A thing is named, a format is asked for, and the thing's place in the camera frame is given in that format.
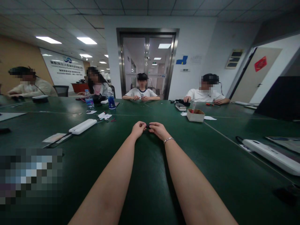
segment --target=cardboard box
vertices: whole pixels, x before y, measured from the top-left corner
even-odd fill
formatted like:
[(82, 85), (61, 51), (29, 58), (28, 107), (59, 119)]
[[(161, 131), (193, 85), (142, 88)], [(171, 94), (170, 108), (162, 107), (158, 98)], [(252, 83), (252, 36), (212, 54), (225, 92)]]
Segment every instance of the cardboard box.
[(187, 118), (189, 121), (193, 122), (203, 122), (205, 113), (202, 112), (200, 109), (195, 109), (194, 113), (191, 113), (192, 109), (187, 110)]

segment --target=metal door frame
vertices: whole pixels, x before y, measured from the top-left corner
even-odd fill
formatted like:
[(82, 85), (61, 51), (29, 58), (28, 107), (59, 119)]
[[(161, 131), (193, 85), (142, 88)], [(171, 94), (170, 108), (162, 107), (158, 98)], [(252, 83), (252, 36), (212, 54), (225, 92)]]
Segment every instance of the metal door frame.
[(167, 78), (165, 81), (164, 99), (169, 98), (175, 54), (178, 44), (179, 29), (164, 28), (117, 28), (117, 43), (119, 54), (120, 80), (122, 95), (126, 94), (125, 84), (125, 59), (123, 54), (123, 38), (145, 38), (144, 71), (148, 73), (149, 68), (149, 40), (150, 38), (172, 38), (169, 64), (167, 67)]

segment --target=red decoration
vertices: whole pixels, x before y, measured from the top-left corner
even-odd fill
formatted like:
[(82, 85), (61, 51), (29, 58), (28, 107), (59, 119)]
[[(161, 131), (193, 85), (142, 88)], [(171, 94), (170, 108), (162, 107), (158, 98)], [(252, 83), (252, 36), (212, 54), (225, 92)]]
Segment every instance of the red decoration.
[(264, 56), (254, 64), (255, 72), (260, 71), (267, 65), (267, 58)]

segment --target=person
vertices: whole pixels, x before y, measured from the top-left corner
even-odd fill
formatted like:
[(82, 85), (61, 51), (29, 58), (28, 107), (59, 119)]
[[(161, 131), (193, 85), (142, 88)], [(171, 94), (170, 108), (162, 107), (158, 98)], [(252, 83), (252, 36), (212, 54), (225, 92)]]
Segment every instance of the person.
[(184, 102), (190, 102), (191, 100), (197, 102), (213, 102), (215, 105), (227, 104), (230, 102), (230, 99), (225, 98), (224, 95), (221, 95), (217, 92), (211, 92), (211, 87), (214, 84), (219, 83), (219, 76), (215, 74), (205, 74), (201, 78), (201, 86), (199, 89), (191, 89), (188, 91), (184, 97)]
[[(118, 224), (124, 205), (136, 140), (146, 130), (137, 122), (104, 168), (69, 225)], [(172, 182), (186, 224), (237, 224), (211, 184), (179, 147), (164, 125), (150, 123), (150, 133), (164, 142)]]
[(58, 96), (54, 87), (49, 82), (39, 78), (31, 68), (14, 67), (11, 68), (8, 73), (17, 76), (22, 81), (22, 84), (7, 92), (9, 97)]
[[(96, 67), (87, 68), (86, 79), (92, 95), (96, 95), (99, 98), (108, 94), (109, 85)], [(84, 95), (85, 92), (79, 92), (77, 94)]]
[(139, 85), (139, 89), (132, 88), (127, 94), (125, 94), (122, 99), (132, 99), (139, 100), (141, 99), (143, 102), (150, 100), (160, 100), (160, 97), (157, 96), (152, 90), (146, 89), (146, 85), (148, 83), (148, 76), (145, 73), (139, 73), (137, 75), (137, 82)]

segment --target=doorway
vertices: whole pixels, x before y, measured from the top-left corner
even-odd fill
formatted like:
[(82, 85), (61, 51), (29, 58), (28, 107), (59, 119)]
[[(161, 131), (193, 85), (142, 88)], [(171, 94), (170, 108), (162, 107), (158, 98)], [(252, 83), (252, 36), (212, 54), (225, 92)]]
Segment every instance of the doorway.
[(137, 74), (148, 75), (147, 88), (168, 99), (177, 29), (117, 29), (122, 95), (139, 88)]

